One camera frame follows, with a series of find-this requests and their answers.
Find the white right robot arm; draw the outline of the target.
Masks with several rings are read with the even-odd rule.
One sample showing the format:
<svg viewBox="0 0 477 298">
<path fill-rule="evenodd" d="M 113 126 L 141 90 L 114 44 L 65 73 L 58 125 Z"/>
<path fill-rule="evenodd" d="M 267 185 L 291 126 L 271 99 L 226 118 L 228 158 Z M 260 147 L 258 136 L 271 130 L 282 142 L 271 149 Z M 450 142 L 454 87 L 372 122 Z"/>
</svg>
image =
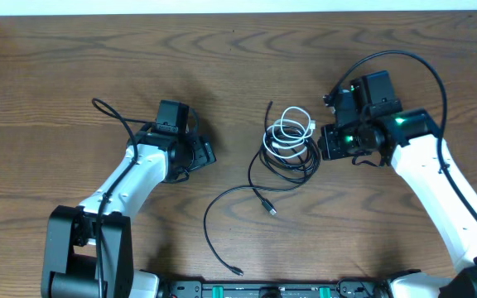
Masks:
<svg viewBox="0 0 477 298">
<path fill-rule="evenodd" d="M 438 136 L 423 108 L 405 111 L 387 71 L 353 79 L 324 97 L 335 122 L 321 129 L 323 159 L 351 158 L 364 164 L 380 155 L 409 185 L 436 226 L 456 276 L 434 277 L 418 270 L 395 274 L 372 287 L 375 297 L 477 297 L 477 194 Z"/>
</svg>

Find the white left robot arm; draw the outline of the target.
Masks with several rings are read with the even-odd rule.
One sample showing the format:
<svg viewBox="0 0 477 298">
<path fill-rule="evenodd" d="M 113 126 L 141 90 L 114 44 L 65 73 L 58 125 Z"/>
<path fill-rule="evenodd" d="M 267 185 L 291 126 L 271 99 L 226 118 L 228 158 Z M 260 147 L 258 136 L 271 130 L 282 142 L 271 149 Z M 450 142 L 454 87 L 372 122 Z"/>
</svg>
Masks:
<svg viewBox="0 0 477 298">
<path fill-rule="evenodd" d="M 163 297 L 160 278 L 133 266 L 132 224 L 159 184 L 189 180 L 216 161 L 200 135 L 197 112 L 163 100 L 153 121 L 129 132 L 123 160 L 75 207 L 57 206 L 46 230 L 41 278 L 44 297 Z"/>
</svg>

